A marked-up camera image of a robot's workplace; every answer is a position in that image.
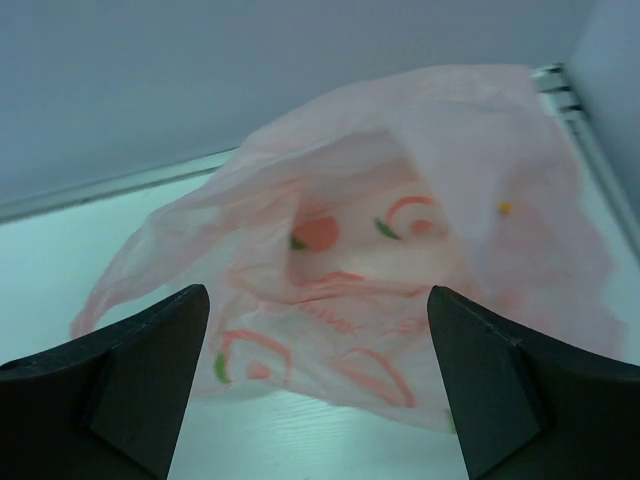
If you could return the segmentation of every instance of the orange fruit print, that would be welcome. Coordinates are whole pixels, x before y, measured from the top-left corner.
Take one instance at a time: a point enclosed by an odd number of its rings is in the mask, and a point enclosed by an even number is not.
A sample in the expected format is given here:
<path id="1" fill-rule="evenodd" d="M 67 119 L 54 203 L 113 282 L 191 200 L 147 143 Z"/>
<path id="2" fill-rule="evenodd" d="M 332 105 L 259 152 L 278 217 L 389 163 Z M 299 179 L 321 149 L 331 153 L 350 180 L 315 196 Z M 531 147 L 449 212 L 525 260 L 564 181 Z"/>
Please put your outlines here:
<path id="1" fill-rule="evenodd" d="M 402 240 L 402 237 L 394 231 L 391 222 L 398 210 L 406 207 L 407 205 L 414 204 L 433 206 L 435 205 L 435 202 L 432 198 L 423 197 L 421 195 L 410 195 L 397 200 L 393 205 L 391 205 L 391 208 L 384 218 L 384 222 L 377 217 L 375 218 L 375 224 L 378 231 L 386 237 L 393 238 L 394 240 Z M 424 235 L 431 230 L 431 227 L 433 227 L 433 223 L 428 220 L 419 219 L 415 220 L 411 224 L 411 232 L 416 235 Z"/>
<path id="2" fill-rule="evenodd" d="M 333 247 L 340 236 L 340 228 L 334 217 L 321 217 L 294 227 L 291 247 L 294 250 L 324 252 Z"/>

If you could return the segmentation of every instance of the black plastic jaw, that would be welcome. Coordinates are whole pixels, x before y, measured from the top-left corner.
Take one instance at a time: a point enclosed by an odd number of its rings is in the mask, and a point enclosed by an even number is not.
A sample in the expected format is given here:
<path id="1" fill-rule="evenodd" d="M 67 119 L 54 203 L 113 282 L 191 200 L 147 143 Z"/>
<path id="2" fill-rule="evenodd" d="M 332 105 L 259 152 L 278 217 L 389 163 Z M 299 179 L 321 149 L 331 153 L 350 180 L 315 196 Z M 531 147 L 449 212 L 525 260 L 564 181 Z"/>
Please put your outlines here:
<path id="1" fill-rule="evenodd" d="M 640 368 L 447 288 L 428 315 L 471 480 L 640 478 Z"/>
<path id="2" fill-rule="evenodd" d="M 0 478 L 166 479 L 208 314 L 191 286 L 0 367 Z"/>

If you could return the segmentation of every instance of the pink plastic bag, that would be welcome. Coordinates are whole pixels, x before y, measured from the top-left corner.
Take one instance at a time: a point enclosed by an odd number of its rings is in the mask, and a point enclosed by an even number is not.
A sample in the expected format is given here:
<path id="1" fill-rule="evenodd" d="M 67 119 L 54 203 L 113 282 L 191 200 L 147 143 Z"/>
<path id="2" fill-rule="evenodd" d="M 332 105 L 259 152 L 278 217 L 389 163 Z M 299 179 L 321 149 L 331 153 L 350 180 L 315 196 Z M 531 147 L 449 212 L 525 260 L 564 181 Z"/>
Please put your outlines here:
<path id="1" fill-rule="evenodd" d="M 73 324 L 170 284 L 212 299 L 197 391 L 261 381 L 446 430 L 426 319 L 447 285 L 603 354 L 610 268 L 578 164 L 526 68 L 435 67 L 338 89 L 262 128 L 150 215 Z"/>

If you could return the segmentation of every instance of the white wall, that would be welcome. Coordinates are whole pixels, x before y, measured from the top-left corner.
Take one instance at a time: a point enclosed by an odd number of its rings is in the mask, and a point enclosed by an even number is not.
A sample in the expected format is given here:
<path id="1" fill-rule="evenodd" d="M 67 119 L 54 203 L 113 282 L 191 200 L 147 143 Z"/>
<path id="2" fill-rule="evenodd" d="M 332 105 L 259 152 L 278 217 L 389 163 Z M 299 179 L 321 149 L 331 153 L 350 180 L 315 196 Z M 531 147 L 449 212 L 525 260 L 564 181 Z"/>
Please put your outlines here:
<path id="1" fill-rule="evenodd" d="M 601 0 L 568 63 L 571 84 L 640 217 L 640 2 Z"/>
<path id="2" fill-rule="evenodd" d="M 2 0 L 0 204 L 237 146 L 338 85 L 569 56 L 594 0 Z"/>

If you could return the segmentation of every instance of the yellow dot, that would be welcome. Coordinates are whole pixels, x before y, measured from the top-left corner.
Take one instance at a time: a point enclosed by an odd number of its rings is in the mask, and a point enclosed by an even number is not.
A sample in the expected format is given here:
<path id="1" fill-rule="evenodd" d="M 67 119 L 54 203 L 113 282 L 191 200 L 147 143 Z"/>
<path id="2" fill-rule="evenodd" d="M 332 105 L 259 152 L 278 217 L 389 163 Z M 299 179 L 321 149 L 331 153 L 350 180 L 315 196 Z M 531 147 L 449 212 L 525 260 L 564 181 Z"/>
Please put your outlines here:
<path id="1" fill-rule="evenodd" d="M 498 205 L 498 212 L 501 215 L 507 215 L 511 213 L 512 210 L 513 210 L 513 204 L 511 203 L 502 202 L 500 205 Z"/>

